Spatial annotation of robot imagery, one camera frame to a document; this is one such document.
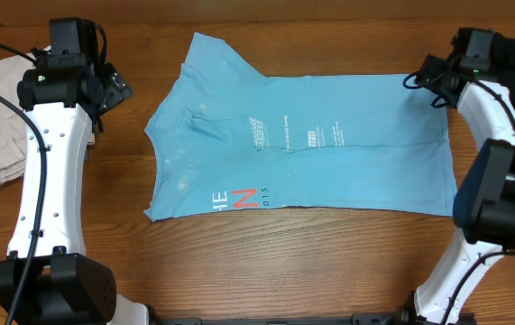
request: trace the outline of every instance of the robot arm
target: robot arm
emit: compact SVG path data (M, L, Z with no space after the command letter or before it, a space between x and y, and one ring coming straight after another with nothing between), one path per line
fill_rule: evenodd
M416 290L413 302L409 302L415 310L411 311L413 323L422 320L456 324L469 295L503 255L491 257L474 269L444 320L450 299L470 268L480 256L515 248L515 125L511 122L515 121L515 109L508 88L494 82L492 76L496 72L491 65L492 37L490 31L462 29L454 39L454 52L447 59L454 66L449 63L438 82L427 80L434 79L430 74L437 70L440 59L429 56L417 72L417 80L425 80L426 88L453 104L464 117L479 153L455 198L454 219L459 229L432 275ZM485 79L479 82L501 97L510 116L486 88L459 79L459 70L470 70ZM458 86L451 88L448 83Z
M100 55L97 24L78 18L51 20L51 52L36 51L36 69L24 73L17 87L20 106L39 130L45 148L27 127L27 160L21 210L0 261L0 304L12 310L19 324L147 325L154 311L116 292L112 271L86 257L80 222L83 161L87 140L100 117L132 92ZM41 226L33 255L33 221L41 181L41 151L47 157L47 178ZM27 263L32 267L27 272ZM50 268L48 274L43 269ZM27 281L17 282L19 278ZM25 286L16 297L15 288Z

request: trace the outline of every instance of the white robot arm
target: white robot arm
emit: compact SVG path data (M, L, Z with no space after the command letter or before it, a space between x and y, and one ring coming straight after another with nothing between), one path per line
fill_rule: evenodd
M508 89L496 82L481 82L503 98L515 118L515 109L510 102ZM478 152L488 139L506 141L515 146L515 133L510 120L500 103L485 89L474 83L467 83L457 102L457 111L468 124ZM501 245L483 241L470 244L465 239L464 231L457 229L433 273L416 290L414 303L417 315L431 323L441 324L450 297L466 272L480 256L500 252L502 249ZM446 323L457 323L462 307L469 295L483 279L486 272L501 258L503 258L503 255L492 257L475 269L460 290Z
M17 88L32 124L27 123L21 209L7 259L0 261L0 304L9 312L9 324L14 319L19 324L152 325L154 310L117 293L111 270L85 257L80 220L88 138L94 125L100 128L100 117L132 92L106 63L100 26L69 18L51 20L50 31L51 53L37 51L36 69L26 71ZM104 39L100 55L97 31ZM41 182L44 156L46 181ZM37 215L41 184L44 201ZM38 237L36 246L32 236ZM51 271L46 274L45 268ZM18 293L21 286L26 294Z

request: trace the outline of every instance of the wooden table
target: wooden table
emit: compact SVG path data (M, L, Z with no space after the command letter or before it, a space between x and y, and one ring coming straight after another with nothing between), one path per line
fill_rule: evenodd
M155 156L143 129L179 75L194 31L225 39L268 76L408 73L445 56L460 26L515 37L514 20L106 25L109 58L134 97L108 113L85 165L87 255L117 288L162 317L205 319L346 316L394 311L432 271L455 231L451 218L354 209L213 213L151 223ZM49 42L48 27L0 28L22 50ZM0 51L0 59L6 53ZM455 176L475 157L469 130L450 116ZM0 187L0 260L21 181ZM515 324L515 258L488 273L467 302L482 325ZM5 312L0 308L0 323Z

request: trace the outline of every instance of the red letter n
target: red letter n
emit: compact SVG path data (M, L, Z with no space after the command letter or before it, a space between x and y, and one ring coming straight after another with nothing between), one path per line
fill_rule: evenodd
M251 198L255 193L257 192L256 189L249 189L249 190L233 190L231 191L231 194L243 194L247 193L242 199L238 200L234 205L233 208L235 209L242 209L242 208L257 208L259 207L259 203L244 203L245 200Z

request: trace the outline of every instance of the t-shirt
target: t-shirt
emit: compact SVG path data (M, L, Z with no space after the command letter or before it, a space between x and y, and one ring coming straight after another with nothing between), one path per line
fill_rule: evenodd
M196 33L145 128L157 157L152 220L283 207L451 216L444 109L403 75L264 77Z

